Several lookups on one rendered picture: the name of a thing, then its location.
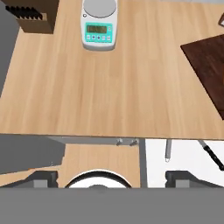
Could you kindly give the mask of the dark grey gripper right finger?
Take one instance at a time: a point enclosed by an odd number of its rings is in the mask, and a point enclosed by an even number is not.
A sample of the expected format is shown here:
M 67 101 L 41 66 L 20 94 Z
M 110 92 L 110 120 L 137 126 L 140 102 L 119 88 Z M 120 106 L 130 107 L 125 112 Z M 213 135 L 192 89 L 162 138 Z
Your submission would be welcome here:
M 166 188 L 203 188 L 216 187 L 216 184 L 201 180 L 189 171 L 167 171 L 165 173 Z

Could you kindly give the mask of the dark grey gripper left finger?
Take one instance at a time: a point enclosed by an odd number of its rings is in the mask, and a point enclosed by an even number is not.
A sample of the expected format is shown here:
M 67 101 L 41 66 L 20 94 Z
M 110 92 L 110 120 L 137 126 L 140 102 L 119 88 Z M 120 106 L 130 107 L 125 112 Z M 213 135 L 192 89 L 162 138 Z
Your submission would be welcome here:
M 30 188 L 56 188 L 58 187 L 57 178 L 58 173 L 56 171 L 35 171 L 18 186 Z

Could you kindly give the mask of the black grey bar tool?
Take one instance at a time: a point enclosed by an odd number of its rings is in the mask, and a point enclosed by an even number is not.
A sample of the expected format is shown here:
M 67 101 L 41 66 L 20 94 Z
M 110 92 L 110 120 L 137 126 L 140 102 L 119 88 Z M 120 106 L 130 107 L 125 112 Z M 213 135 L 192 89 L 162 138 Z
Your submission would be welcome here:
M 218 159 L 218 157 L 214 154 L 211 148 L 206 144 L 204 140 L 198 140 L 199 144 L 202 146 L 204 151 L 210 156 L 210 158 L 217 164 L 219 169 L 224 172 L 224 164 Z

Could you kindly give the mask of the dark brown cutting board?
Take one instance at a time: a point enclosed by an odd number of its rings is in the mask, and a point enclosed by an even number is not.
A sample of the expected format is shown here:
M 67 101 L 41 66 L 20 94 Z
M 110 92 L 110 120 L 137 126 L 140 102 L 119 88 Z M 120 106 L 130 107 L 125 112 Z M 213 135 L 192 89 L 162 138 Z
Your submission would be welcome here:
M 224 120 L 224 34 L 183 44 L 180 48 Z

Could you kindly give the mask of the white cupboard door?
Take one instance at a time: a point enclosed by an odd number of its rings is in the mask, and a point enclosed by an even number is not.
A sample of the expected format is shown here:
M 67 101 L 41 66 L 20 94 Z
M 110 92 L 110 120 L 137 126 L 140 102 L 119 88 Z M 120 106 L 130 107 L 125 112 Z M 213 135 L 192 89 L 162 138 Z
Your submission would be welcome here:
M 164 139 L 146 140 L 148 187 L 163 188 L 166 171 L 189 171 L 198 179 L 224 186 L 224 171 L 196 140 L 173 140 L 171 159 L 165 161 Z

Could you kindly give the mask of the white black round thing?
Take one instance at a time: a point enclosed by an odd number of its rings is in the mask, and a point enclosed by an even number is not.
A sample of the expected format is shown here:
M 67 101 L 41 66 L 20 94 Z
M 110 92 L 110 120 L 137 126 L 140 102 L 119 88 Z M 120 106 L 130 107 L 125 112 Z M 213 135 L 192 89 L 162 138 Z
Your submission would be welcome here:
M 131 188 L 131 183 L 123 176 L 109 170 L 84 171 L 72 178 L 66 188 Z

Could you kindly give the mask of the light wooden drawer front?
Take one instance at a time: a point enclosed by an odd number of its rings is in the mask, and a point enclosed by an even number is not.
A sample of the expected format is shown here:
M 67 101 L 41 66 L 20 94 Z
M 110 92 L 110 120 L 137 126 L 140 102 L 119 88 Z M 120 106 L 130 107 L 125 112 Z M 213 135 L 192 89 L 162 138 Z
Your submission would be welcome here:
M 92 170 L 115 172 L 133 187 L 139 187 L 139 149 L 137 146 L 67 144 L 59 167 L 59 187 L 65 187 L 80 173 Z

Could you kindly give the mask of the brown wooden knife block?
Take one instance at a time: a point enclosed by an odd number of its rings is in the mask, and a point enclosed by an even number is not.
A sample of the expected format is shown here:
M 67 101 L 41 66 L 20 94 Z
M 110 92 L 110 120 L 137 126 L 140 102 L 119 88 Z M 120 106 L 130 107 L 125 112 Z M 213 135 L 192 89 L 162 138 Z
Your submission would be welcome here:
M 0 0 L 27 33 L 53 34 L 60 0 Z

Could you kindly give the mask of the white teal kitchen scale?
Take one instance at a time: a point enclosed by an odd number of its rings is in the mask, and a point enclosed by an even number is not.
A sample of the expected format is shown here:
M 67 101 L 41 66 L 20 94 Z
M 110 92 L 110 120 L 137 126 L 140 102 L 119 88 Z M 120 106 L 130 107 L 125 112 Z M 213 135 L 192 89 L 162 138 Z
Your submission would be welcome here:
M 116 46 L 118 0 L 82 0 L 80 31 L 89 51 L 111 51 Z

